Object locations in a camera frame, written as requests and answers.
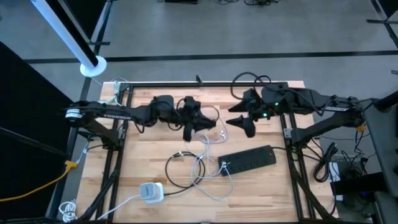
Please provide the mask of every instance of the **concrete floor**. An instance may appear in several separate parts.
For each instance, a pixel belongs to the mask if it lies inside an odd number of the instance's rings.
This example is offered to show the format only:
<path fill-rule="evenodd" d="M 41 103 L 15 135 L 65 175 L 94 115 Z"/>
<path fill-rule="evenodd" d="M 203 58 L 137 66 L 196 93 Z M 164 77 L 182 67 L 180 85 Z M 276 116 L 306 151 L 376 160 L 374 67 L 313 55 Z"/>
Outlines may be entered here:
<path fill-rule="evenodd" d="M 73 54 L 30 1 L 0 1 L 0 40 L 22 58 L 72 58 Z M 378 19 L 372 4 L 364 0 L 281 0 L 268 7 L 251 7 L 243 1 L 219 6 L 202 0 L 198 5 L 165 4 L 155 0 L 120 0 L 113 3 L 100 55 L 253 54 L 287 52 L 337 52 L 397 50 Z M 186 60 L 167 62 L 109 63 L 98 79 L 123 77 L 130 81 L 185 81 L 199 74 L 203 80 L 232 80 L 250 71 L 273 80 L 304 80 L 307 88 L 326 95 L 382 97 L 397 90 L 398 56 L 275 58 L 234 60 Z M 72 100 L 77 100 L 84 77 L 79 64 L 33 65 Z M 89 100 L 97 100 L 101 87 L 92 82 Z M 340 128 L 326 136 L 353 138 L 354 129 Z M 322 139 L 327 147 L 330 143 Z M 78 157 L 83 140 L 76 145 Z M 353 154 L 353 141 L 339 141 L 339 149 Z M 370 138 L 360 148 L 374 153 Z M 367 168 L 379 171 L 376 157 Z M 68 176 L 64 200 L 76 197 L 81 169 Z M 339 206 L 345 220 L 361 217 Z"/>

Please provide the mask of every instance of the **white cable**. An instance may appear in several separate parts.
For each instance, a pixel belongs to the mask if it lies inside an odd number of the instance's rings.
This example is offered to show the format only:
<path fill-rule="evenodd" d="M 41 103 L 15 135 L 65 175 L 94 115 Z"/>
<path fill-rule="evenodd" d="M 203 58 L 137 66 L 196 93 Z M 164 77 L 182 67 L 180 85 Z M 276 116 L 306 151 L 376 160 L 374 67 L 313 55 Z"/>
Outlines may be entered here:
<path fill-rule="evenodd" d="M 110 104 L 110 103 L 112 103 L 112 102 L 115 102 L 118 106 L 123 106 L 122 104 L 120 104 L 119 102 L 118 102 L 118 95 L 119 95 L 119 90 L 120 90 L 120 83 L 117 81 L 117 80 L 115 80 L 115 79 L 117 79 L 117 78 L 120 78 L 120 79 L 123 79 L 123 78 L 121 78 L 121 77 L 116 77 L 116 78 L 113 78 L 111 81 L 113 81 L 113 90 L 114 90 L 114 95 L 112 96 L 112 98 L 110 98 L 110 99 L 108 99 L 108 100 L 106 100 L 106 101 L 99 101 L 99 103 L 105 103 L 105 104 Z"/>
<path fill-rule="evenodd" d="M 96 83 L 98 83 L 100 86 L 102 85 L 102 83 L 100 83 L 99 81 L 97 81 L 95 78 L 91 78 L 92 80 L 94 80 Z"/>
<path fill-rule="evenodd" d="M 115 81 L 116 79 L 121 79 L 121 80 L 123 80 L 123 81 L 125 81 L 125 82 L 128 82 L 125 78 L 122 78 L 122 77 L 114 77 L 114 78 L 112 78 L 112 80 L 111 80 L 110 82 L 113 82 L 113 81 Z"/>
<path fill-rule="evenodd" d="M 209 154 L 210 154 L 210 144 L 221 144 L 223 142 L 226 142 L 228 140 L 228 131 L 226 129 L 226 126 L 223 122 L 222 119 L 218 118 L 221 121 L 221 124 L 223 125 L 223 130 L 220 132 L 220 136 L 222 137 L 222 139 L 216 139 L 216 140 L 209 140 L 209 137 L 206 134 L 202 134 L 202 133 L 195 133 L 194 136 L 197 137 L 199 139 L 200 142 L 202 142 L 204 144 L 205 149 L 203 150 L 203 152 L 201 152 L 200 154 L 194 154 L 189 147 L 187 146 L 187 143 L 185 143 L 185 148 L 187 151 L 191 152 L 192 154 L 196 155 L 194 161 L 193 161 L 193 165 L 191 168 L 191 173 L 190 173 L 190 178 L 191 178 L 191 182 L 193 185 L 195 185 L 196 187 L 198 187 L 203 193 L 205 193 L 207 196 L 209 196 L 210 198 L 212 198 L 213 200 L 224 200 L 225 198 L 227 198 L 229 195 L 231 195 L 233 189 L 234 189 L 234 185 L 233 185 L 233 181 L 232 181 L 232 177 L 228 172 L 227 169 L 227 165 L 225 162 L 222 163 L 221 167 L 216 170 L 214 173 L 210 172 L 209 169 L 209 162 L 211 161 L 215 166 L 217 166 L 217 163 L 210 158 Z M 202 160 L 203 158 L 207 159 L 207 172 L 208 172 L 208 176 L 206 177 L 201 177 L 199 176 L 198 172 L 197 172 L 197 167 L 199 165 L 200 160 Z M 219 175 L 221 173 L 221 171 L 225 169 L 226 173 L 228 174 L 229 180 L 230 180 L 230 184 L 231 184 L 231 189 L 229 190 L 229 192 L 224 196 L 224 197 L 214 197 L 212 195 L 210 195 L 205 189 L 203 189 L 202 187 L 200 187 L 199 185 L 197 185 L 195 183 L 194 180 L 194 174 L 195 174 L 195 179 L 196 178 L 200 178 L 200 179 L 211 179 L 214 178 L 215 176 Z"/>
<path fill-rule="evenodd" d="M 89 142 L 87 141 L 87 143 L 86 143 L 85 146 L 83 147 L 83 150 L 82 150 L 82 152 L 81 152 L 81 154 L 80 154 L 79 159 L 76 160 L 76 163 L 77 163 L 77 164 L 79 164 L 79 162 L 80 162 L 81 157 L 83 156 L 83 154 L 87 154 L 87 146 L 88 146 L 88 143 L 89 143 Z"/>
<path fill-rule="evenodd" d="M 76 217 L 76 204 L 75 200 L 72 200 L 70 202 L 63 202 L 60 204 L 58 207 L 58 211 L 62 214 L 62 220 L 65 223 L 74 221 L 77 219 Z"/>
<path fill-rule="evenodd" d="M 196 167 L 196 166 L 198 165 L 199 161 L 200 161 L 199 156 L 196 156 L 195 160 L 193 161 L 192 168 L 191 168 L 191 182 L 192 182 L 192 184 L 195 185 L 195 186 L 196 186 L 197 188 L 199 188 L 203 193 L 205 193 L 207 196 L 209 196 L 210 198 L 212 198 L 212 199 L 214 199 L 214 200 L 222 201 L 222 200 L 226 199 L 226 198 L 232 193 L 232 191 L 234 190 L 234 184 L 233 184 L 233 181 L 232 181 L 232 177 L 231 177 L 231 175 L 229 174 L 228 169 L 227 169 L 227 167 L 226 167 L 227 164 L 226 164 L 225 162 L 223 162 L 223 165 L 221 166 L 221 168 L 220 168 L 220 170 L 219 170 L 218 173 L 220 173 L 222 169 L 225 169 L 226 173 L 228 174 L 229 180 L 230 180 L 231 189 L 229 190 L 228 194 L 226 194 L 224 197 L 214 197 L 214 196 L 210 195 L 205 189 L 203 189 L 202 187 L 200 187 L 199 185 L 197 185 L 197 184 L 195 183 L 195 180 L 193 179 L 193 170 L 194 170 L 194 167 Z"/>
<path fill-rule="evenodd" d="M 136 198 L 136 197 L 139 197 L 139 196 L 140 196 L 140 195 L 135 195 L 135 196 L 132 196 L 132 197 L 127 198 L 127 200 L 125 200 L 124 202 L 122 202 L 120 205 L 116 206 L 114 209 L 111 209 L 111 210 L 107 211 L 106 213 L 104 213 L 104 215 L 102 215 L 102 216 L 100 216 L 99 218 L 97 218 L 97 220 L 100 220 L 100 219 L 104 218 L 107 214 L 109 214 L 109 213 L 111 213 L 111 212 L 114 212 L 116 209 L 122 207 L 125 203 L 127 203 L 127 202 L 130 201 L 131 199 Z"/>

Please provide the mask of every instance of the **wooden table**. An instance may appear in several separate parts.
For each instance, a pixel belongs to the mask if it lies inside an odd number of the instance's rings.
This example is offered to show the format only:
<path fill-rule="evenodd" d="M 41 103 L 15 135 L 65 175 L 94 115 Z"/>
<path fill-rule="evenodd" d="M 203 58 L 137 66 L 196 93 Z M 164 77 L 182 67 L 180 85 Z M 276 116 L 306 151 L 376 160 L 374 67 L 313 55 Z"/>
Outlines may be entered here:
<path fill-rule="evenodd" d="M 304 87 L 304 84 L 302 81 L 291 81 L 289 86 Z M 244 90 L 247 88 L 235 88 L 234 92 L 241 95 Z M 147 105 L 153 96 L 158 95 L 172 95 L 175 104 L 185 96 L 193 96 L 197 101 L 201 101 L 202 106 L 213 105 L 218 108 L 223 121 L 240 115 L 228 112 L 228 108 L 238 101 L 231 96 L 229 88 L 225 87 L 135 88 L 132 106 Z M 107 100 L 112 96 L 112 84 L 105 83 L 101 100 Z M 205 111 L 205 114 L 210 116 L 211 111 Z M 313 124 L 312 115 L 296 114 L 296 120 L 297 126 L 300 128 L 306 128 Z M 98 121 L 108 128 L 113 122 L 112 119 L 98 119 Z M 217 127 L 203 133 L 215 138 L 222 129 L 221 123 L 218 122 Z M 225 154 L 264 145 L 285 146 L 278 117 L 273 117 L 269 121 L 262 119 L 256 123 L 256 136 L 250 139 L 240 128 L 227 125 L 227 129 L 229 140 L 226 143 L 214 144 L 210 147 L 210 155 L 214 159 Z M 312 142 L 309 143 L 309 146 L 320 152 Z M 190 143 L 189 147 L 197 153 L 203 150 L 203 144 L 195 140 Z M 274 150 L 277 164 L 232 175 L 234 190 L 222 202 L 207 197 L 197 188 L 188 189 L 177 195 L 166 196 L 163 202 L 155 204 L 146 204 L 143 200 L 135 198 L 115 211 L 114 222 L 297 221 L 286 152 Z M 164 171 L 167 159 L 178 151 L 185 151 L 182 130 L 171 131 L 165 123 L 159 122 L 152 128 L 146 128 L 145 133 L 139 134 L 134 124 L 130 123 L 116 204 L 120 204 L 130 196 L 139 194 L 139 185 L 145 182 L 163 183 L 166 193 L 180 190 L 166 179 Z M 304 153 L 313 156 L 308 149 L 304 149 Z M 117 152 L 114 153 L 113 159 L 116 159 L 116 154 Z M 86 210 L 100 190 L 105 159 L 106 150 L 101 148 L 93 149 L 87 155 L 76 200 L 78 217 Z M 186 185 L 190 183 L 192 159 L 192 157 L 184 157 L 170 162 L 168 172 L 176 183 Z M 333 206 L 333 197 L 329 183 L 318 183 L 313 179 L 312 172 L 317 162 L 306 158 L 305 163 L 312 192 L 330 211 Z M 204 180 L 200 185 L 217 197 L 222 197 L 229 191 L 228 177 L 218 176 L 211 180 Z M 104 211 L 108 210 L 110 191 L 107 196 Z M 308 216 L 303 192 L 300 192 L 300 196 L 304 214 Z"/>

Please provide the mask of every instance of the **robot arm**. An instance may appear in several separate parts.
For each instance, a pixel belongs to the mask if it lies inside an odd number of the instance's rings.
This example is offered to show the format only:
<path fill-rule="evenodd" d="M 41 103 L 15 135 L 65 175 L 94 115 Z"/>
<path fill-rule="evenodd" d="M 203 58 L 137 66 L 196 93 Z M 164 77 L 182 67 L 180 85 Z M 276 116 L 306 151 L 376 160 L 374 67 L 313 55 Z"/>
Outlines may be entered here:
<path fill-rule="evenodd" d="M 229 109 L 229 112 L 248 112 L 246 118 L 240 116 L 226 122 L 243 128 L 246 136 L 252 138 L 256 134 L 254 121 L 259 119 L 270 119 L 272 116 L 285 113 L 316 112 L 322 116 L 325 111 L 336 112 L 331 118 L 308 128 L 285 130 L 293 143 L 307 143 L 311 138 L 340 126 L 360 126 L 364 122 L 361 110 L 357 98 L 325 96 L 307 88 L 289 88 L 287 83 L 266 83 L 261 91 L 261 97 L 255 89 L 251 88 L 243 93 L 240 103 Z"/>
<path fill-rule="evenodd" d="M 108 130 L 103 126 L 99 127 L 93 122 L 95 118 L 128 120 L 145 127 L 152 127 L 157 120 L 160 120 L 176 125 L 178 127 L 176 130 L 184 127 L 183 139 L 185 141 L 191 141 L 192 130 L 196 132 L 216 126 L 215 120 L 209 119 L 201 113 L 199 101 L 195 101 L 191 96 L 186 96 L 183 100 L 185 104 L 181 108 L 174 108 L 174 99 L 170 95 L 154 97 L 147 106 L 136 108 L 107 105 L 96 101 L 79 101 L 67 108 L 65 117 L 72 126 L 85 128 L 101 138 L 106 135 L 113 139 L 111 142 L 118 139 L 117 132 L 111 134 L 114 130 Z"/>

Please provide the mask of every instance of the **black power strip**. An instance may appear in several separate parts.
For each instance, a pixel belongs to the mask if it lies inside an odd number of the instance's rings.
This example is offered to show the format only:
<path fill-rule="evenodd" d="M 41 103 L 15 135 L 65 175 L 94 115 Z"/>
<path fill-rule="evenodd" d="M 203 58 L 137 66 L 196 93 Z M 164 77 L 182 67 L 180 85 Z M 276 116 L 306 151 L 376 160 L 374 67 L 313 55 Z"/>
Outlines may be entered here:
<path fill-rule="evenodd" d="M 218 165 L 221 167 L 222 162 L 226 162 L 229 174 L 236 174 L 263 166 L 273 165 L 276 163 L 275 153 L 271 146 L 262 146 L 254 149 L 236 152 L 218 158 Z M 221 175 L 228 175 L 222 169 Z"/>

